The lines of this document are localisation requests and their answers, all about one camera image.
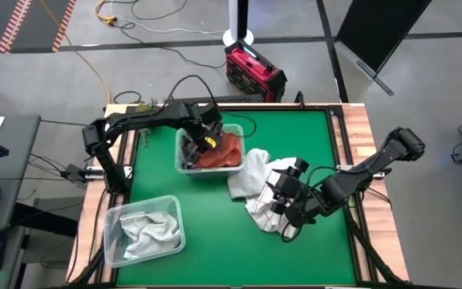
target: red portable power station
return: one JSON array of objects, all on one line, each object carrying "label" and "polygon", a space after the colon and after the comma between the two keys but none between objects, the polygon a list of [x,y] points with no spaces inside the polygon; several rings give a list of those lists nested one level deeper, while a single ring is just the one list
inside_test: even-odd
[{"label": "red portable power station", "polygon": [[225,48],[226,75],[246,94],[261,94],[267,103],[281,102],[285,72],[260,55],[243,40]]}]

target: plastic container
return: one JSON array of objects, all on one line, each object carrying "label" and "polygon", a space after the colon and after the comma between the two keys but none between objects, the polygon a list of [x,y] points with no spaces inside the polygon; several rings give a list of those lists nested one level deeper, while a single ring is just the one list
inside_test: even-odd
[{"label": "plastic container", "polygon": [[[224,124],[222,126],[224,132],[231,132],[237,136],[243,136],[244,130],[238,124]],[[174,155],[174,166],[179,173],[183,173],[191,178],[217,178],[229,177],[240,172],[245,165],[245,142],[244,138],[240,137],[241,144],[241,163],[236,167],[215,168],[215,169],[183,169],[181,163],[183,161],[183,152],[181,151],[181,137],[186,136],[184,129],[178,129],[176,132],[176,152]]]},{"label": "plastic container", "polygon": [[[131,239],[124,233],[120,225],[120,216],[139,213],[152,213],[167,211],[177,220],[180,230],[180,245],[172,250],[145,255],[141,258],[126,259],[124,252]],[[180,201],[172,195],[156,197],[145,201],[138,201],[132,204],[111,208],[104,218],[104,259],[106,264],[112,268],[127,266],[154,258],[175,254],[183,250],[185,245],[183,219],[181,218]]]}]

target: gray floor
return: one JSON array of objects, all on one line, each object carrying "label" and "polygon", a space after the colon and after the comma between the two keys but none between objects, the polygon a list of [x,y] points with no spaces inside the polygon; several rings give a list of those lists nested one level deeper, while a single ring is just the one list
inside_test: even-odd
[{"label": "gray floor", "polygon": [[[334,34],[347,13],[350,0],[325,0]],[[97,22],[91,8],[95,0],[78,1],[68,28],[76,44],[129,43],[117,30]],[[143,1],[137,12],[160,14],[180,4],[167,1],[153,6]],[[201,12],[205,8],[209,13]],[[119,7],[120,13],[126,13]],[[148,22],[156,29],[184,27],[215,31],[227,27],[225,1],[188,2],[186,11]],[[251,1],[250,19],[256,35],[322,35],[314,1]],[[462,1],[434,1],[415,24],[413,33],[462,31]],[[174,33],[158,35],[133,31],[144,41],[211,39],[218,35]],[[282,67],[288,77],[284,101],[291,102],[298,90],[308,101],[338,102],[333,71],[325,43],[269,44],[255,46]],[[223,62],[223,47],[182,48],[190,59],[212,65]],[[462,39],[405,40],[380,77],[395,92],[390,97],[338,49],[349,98],[367,104],[372,131],[378,144],[397,126],[415,130],[427,144],[427,152],[416,163],[393,165],[387,179],[395,222],[411,280],[415,283],[462,287],[462,165],[450,159],[460,140],[462,123]],[[195,67],[177,55],[157,49],[88,51],[83,53],[111,85],[112,92],[133,89],[146,100],[162,100],[182,76],[199,74],[215,95],[237,94],[222,69]],[[196,81],[179,87],[175,97],[205,95]],[[0,114],[40,113],[43,118],[87,123],[102,115],[106,96],[92,72],[69,52],[45,55],[0,55]],[[77,127],[42,124],[34,152],[64,164],[81,165],[85,153]],[[27,172],[46,176],[37,170]],[[25,182],[22,196],[37,189],[37,197],[81,196],[69,184]],[[65,271],[38,266],[26,273],[23,288],[62,282]]]}]

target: green table surface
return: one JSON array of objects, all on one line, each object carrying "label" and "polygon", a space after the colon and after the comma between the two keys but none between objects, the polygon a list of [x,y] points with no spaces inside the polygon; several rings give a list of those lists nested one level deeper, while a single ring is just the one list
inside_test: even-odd
[{"label": "green table surface", "polygon": [[[270,160],[302,157],[310,169],[334,166],[324,111],[234,112],[253,117],[257,131],[245,147],[264,149]],[[225,115],[226,124],[251,132],[250,120]],[[176,132],[154,128],[148,146],[138,145],[131,202],[172,194],[179,198],[186,246],[178,254],[118,272],[119,286],[131,285],[350,285],[355,283],[342,212],[317,218],[298,238],[284,243],[277,232],[258,229],[245,201],[232,201],[225,179],[192,181],[174,169]],[[319,171],[312,182],[331,171]]]}]

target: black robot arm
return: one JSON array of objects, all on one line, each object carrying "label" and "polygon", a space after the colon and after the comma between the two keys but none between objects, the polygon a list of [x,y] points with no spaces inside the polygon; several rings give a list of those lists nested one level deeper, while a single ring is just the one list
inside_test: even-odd
[{"label": "black robot arm", "polygon": [[222,117],[218,107],[207,104],[199,108],[197,104],[171,103],[158,112],[113,113],[107,118],[99,118],[83,129],[85,151],[95,157],[105,173],[107,191],[129,194],[129,184],[124,167],[117,165],[109,148],[126,131],[167,126],[183,128],[196,144],[195,155],[214,149],[221,143]]},{"label": "black robot arm", "polygon": [[275,185],[267,183],[276,199],[271,210],[285,214],[290,225],[296,228],[314,224],[319,214],[331,215],[345,205],[352,194],[367,189],[378,171],[393,161],[416,161],[424,154],[424,149],[425,144],[411,129],[397,128],[388,134],[376,154],[352,169],[338,171],[314,185],[298,180],[309,166],[298,159],[294,167],[278,171],[281,176]]}]

